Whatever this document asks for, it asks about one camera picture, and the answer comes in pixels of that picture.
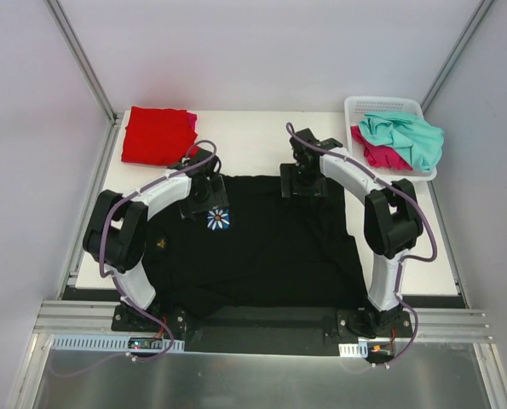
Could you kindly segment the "black daisy t-shirt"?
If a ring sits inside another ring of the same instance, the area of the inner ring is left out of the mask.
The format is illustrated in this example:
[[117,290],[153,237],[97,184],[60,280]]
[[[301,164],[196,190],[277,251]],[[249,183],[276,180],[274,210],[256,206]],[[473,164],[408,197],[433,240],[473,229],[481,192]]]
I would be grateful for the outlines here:
[[367,290],[348,233],[343,188],[324,198],[281,195],[275,176],[228,176],[221,228],[177,204],[148,223],[147,278],[165,307],[196,317],[225,307],[357,308]]

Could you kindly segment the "white plastic basket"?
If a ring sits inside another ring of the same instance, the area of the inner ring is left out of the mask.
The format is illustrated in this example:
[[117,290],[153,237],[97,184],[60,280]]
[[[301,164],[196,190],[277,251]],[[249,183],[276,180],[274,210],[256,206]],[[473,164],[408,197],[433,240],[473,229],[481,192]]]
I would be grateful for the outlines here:
[[350,96],[344,102],[349,154],[386,181],[431,181],[443,129],[429,124],[411,99]]

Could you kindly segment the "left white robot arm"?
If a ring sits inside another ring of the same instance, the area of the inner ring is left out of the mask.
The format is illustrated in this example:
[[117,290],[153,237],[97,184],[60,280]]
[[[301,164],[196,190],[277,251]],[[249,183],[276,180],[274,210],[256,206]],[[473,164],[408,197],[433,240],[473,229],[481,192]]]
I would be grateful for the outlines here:
[[214,153],[199,149],[143,187],[127,194],[105,190],[97,197],[83,249],[98,262],[100,276],[113,280],[121,300],[135,306],[130,319],[141,331],[154,330],[161,315],[152,305],[156,291],[142,262],[148,222],[174,204],[184,219],[198,213],[223,216],[228,197],[220,168]]

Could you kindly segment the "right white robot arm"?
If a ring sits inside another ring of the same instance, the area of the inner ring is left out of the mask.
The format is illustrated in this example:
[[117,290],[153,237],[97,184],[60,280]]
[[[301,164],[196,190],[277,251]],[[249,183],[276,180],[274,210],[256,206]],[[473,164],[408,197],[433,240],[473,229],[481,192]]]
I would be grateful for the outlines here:
[[290,123],[286,128],[295,163],[279,167],[282,196],[326,197],[334,181],[364,206],[364,237],[374,254],[372,282],[366,307],[349,316],[346,328],[360,337],[383,336],[403,310],[403,258],[423,234],[414,186],[407,179],[379,179],[333,138],[320,141],[311,130],[296,132]]

